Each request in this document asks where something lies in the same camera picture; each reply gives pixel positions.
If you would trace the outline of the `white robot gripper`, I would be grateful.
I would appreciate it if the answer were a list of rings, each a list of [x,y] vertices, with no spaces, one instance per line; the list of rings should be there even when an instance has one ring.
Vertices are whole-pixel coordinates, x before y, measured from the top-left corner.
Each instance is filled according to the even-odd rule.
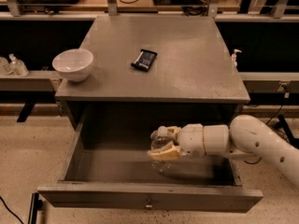
[[[200,156],[223,155],[230,146],[229,128],[226,125],[188,124],[182,129],[178,126],[167,127],[167,134],[178,142],[172,141],[165,146],[147,152],[154,161],[175,161],[182,156],[182,151],[192,154],[197,151]]]

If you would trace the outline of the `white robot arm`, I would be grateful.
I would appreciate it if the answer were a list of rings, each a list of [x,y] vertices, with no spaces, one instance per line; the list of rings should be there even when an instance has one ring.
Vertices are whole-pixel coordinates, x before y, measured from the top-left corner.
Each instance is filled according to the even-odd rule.
[[[175,161],[194,153],[231,160],[257,156],[299,187],[299,149],[253,116],[239,115],[229,125],[161,126],[150,139],[148,155],[155,161]]]

